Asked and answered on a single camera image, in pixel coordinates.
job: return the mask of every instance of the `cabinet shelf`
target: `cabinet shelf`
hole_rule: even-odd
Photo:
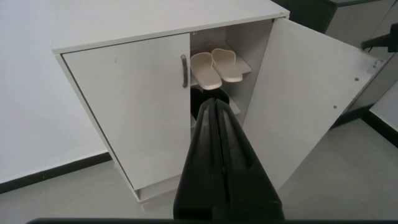
[[[228,44],[223,44],[226,50],[233,50]],[[235,52],[236,54],[236,66],[238,69],[241,71],[242,74],[249,73],[251,72],[251,67]],[[192,74],[191,71],[191,81],[190,84],[191,86],[195,86],[198,84],[197,80]]]

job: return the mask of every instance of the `open cabinet door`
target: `open cabinet door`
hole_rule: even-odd
[[[243,125],[275,189],[377,72],[380,60],[276,19]]]

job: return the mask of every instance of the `black shoe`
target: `black shoe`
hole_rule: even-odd
[[[197,88],[191,88],[191,114],[195,118],[198,118],[200,105],[205,101],[205,96]]]

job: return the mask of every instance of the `cabinet top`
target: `cabinet top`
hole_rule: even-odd
[[[61,0],[54,54],[285,17],[270,0]]]

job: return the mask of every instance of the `white wall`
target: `white wall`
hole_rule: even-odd
[[[56,1],[0,0],[0,183],[106,152],[51,53]]]
[[[395,76],[398,75],[398,55],[395,54],[389,63],[394,65],[394,69],[391,70],[391,73]],[[387,93],[377,101],[371,108],[371,111],[398,131],[398,82],[395,82]]]

